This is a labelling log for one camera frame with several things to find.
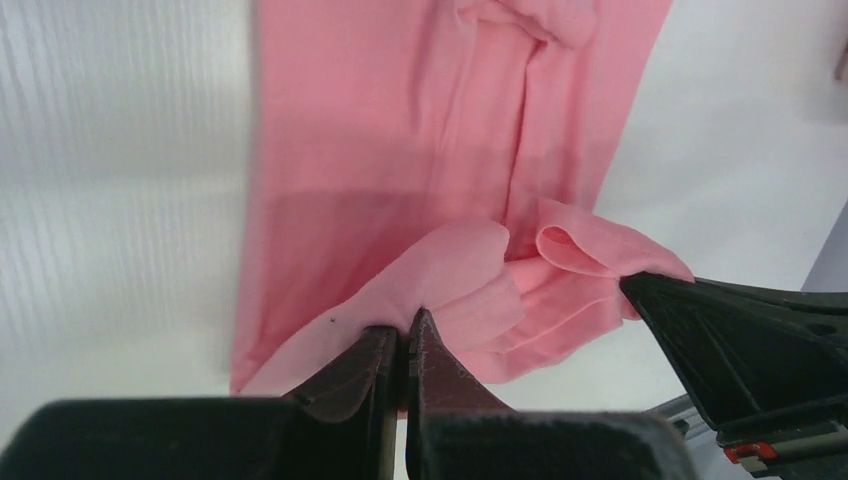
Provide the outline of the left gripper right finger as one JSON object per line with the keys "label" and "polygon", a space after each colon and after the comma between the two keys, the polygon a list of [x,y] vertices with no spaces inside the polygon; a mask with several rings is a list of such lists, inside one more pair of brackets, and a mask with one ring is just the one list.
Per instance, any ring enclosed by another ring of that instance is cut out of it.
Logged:
{"label": "left gripper right finger", "polygon": [[488,414],[512,410],[450,352],[425,308],[418,310],[409,332],[408,362],[410,418],[440,412]]}

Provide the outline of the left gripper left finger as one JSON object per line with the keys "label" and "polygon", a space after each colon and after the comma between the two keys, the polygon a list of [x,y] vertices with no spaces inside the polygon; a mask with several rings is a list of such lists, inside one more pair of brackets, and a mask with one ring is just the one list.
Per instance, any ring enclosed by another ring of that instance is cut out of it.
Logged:
{"label": "left gripper left finger", "polygon": [[367,417],[393,410],[397,403],[398,332],[393,327],[365,329],[325,367],[283,396],[321,423],[339,424],[360,411]]}

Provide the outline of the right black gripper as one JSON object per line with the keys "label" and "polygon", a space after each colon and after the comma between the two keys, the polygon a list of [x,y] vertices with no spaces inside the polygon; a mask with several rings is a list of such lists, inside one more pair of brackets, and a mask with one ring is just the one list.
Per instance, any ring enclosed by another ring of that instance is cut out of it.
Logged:
{"label": "right black gripper", "polygon": [[[690,397],[650,412],[683,436],[700,479],[847,477],[846,293],[647,272],[619,287]],[[712,429],[794,422],[812,424],[744,442]]]}

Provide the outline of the pink t-shirt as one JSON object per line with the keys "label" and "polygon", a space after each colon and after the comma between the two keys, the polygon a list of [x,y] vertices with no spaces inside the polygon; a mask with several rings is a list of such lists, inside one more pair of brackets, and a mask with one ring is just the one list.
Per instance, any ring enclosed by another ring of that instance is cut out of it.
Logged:
{"label": "pink t-shirt", "polygon": [[261,1],[230,389],[283,394],[429,310],[486,383],[635,310],[671,251],[593,213],[667,1]]}

